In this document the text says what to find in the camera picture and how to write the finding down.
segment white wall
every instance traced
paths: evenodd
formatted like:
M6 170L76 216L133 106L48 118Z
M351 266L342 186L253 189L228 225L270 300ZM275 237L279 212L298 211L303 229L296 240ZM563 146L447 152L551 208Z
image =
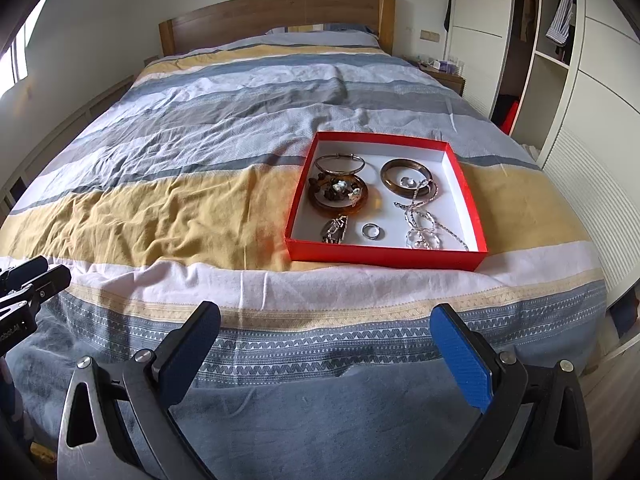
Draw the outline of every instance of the white wall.
M158 23L225 0L47 0L29 75L0 98L0 186L60 122L161 53ZM396 56L444 52L448 0L396 0ZM420 40L420 30L441 35Z

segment hanging clothes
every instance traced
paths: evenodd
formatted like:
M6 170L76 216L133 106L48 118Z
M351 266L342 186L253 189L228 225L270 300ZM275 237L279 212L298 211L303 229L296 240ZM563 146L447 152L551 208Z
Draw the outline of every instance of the hanging clothes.
M526 43L533 43L536 37L536 17L538 15L538 0L524 0L522 4L522 25L520 39Z
M573 15L573 2L574 0L560 0L556 15L551 22L549 30L546 32L546 36L551 41L561 46L566 43L569 37L569 25Z

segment wall socket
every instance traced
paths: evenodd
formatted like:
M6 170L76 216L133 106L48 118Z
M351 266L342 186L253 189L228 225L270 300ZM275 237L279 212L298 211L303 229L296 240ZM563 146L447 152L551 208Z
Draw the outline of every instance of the wall socket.
M440 35L437 32L431 32L430 30L421 30L420 39L440 43Z

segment nightstand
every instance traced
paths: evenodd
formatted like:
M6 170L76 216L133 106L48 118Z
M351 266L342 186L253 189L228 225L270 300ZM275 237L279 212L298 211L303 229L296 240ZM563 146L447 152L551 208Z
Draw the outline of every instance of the nightstand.
M455 74L440 72L439 70L423 64L419 64L418 69L422 70L424 73L429 74L442 86L451 88L458 95L462 95L462 91L465 89L465 78Z

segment bed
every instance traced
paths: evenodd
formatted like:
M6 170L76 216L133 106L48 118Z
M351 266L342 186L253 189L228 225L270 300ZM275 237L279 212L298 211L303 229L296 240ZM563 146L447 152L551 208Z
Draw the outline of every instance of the bed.
M7 355L39 440L55 447L76 359L154 348L202 300L222 329L172 413L219 478L433 476L478 416L430 337L443 301L527 363L584 367L605 312L593 244L516 142L390 55L394 1L233 0L161 23L167 57L0 229L0 267L44 254L72 271ZM264 34L329 22L379 39ZM476 272L290 261L317 130L449 142L490 256Z

